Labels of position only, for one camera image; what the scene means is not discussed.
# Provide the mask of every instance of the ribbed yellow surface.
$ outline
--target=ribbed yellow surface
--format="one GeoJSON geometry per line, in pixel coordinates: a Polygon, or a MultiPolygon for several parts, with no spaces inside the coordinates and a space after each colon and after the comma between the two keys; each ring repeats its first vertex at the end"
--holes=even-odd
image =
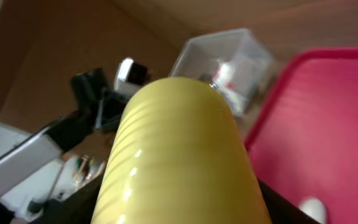
{"type": "Polygon", "coordinates": [[[215,90],[167,78],[130,100],[92,223],[270,223],[232,114],[215,90]]]}

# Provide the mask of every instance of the yellow cylinder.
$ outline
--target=yellow cylinder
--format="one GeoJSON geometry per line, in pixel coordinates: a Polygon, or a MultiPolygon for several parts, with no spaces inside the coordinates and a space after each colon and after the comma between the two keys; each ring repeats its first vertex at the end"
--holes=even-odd
{"type": "Polygon", "coordinates": [[[130,100],[92,223],[271,223],[234,118],[215,90],[166,78],[130,100]]]}

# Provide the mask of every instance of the red plastic tray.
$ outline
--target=red plastic tray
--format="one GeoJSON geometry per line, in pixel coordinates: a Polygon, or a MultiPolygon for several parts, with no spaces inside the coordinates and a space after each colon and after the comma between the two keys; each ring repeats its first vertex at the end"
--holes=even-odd
{"type": "Polygon", "coordinates": [[[256,175],[292,204],[317,197],[328,223],[358,223],[358,49],[292,61],[245,145],[256,175]]]}

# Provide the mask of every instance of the yellow plastic container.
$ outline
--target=yellow plastic container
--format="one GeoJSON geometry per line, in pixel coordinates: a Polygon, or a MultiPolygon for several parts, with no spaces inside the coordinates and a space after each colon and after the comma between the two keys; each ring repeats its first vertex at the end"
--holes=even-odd
{"type": "Polygon", "coordinates": [[[166,78],[130,100],[92,223],[271,223],[234,118],[215,90],[166,78]]]}

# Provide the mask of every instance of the transparent plastic box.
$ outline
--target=transparent plastic box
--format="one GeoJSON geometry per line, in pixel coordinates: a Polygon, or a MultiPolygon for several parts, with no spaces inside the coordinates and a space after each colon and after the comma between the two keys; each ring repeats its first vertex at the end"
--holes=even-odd
{"type": "Polygon", "coordinates": [[[209,83],[241,116],[271,63],[271,54],[251,31],[236,29],[190,39],[170,76],[209,83]]]}

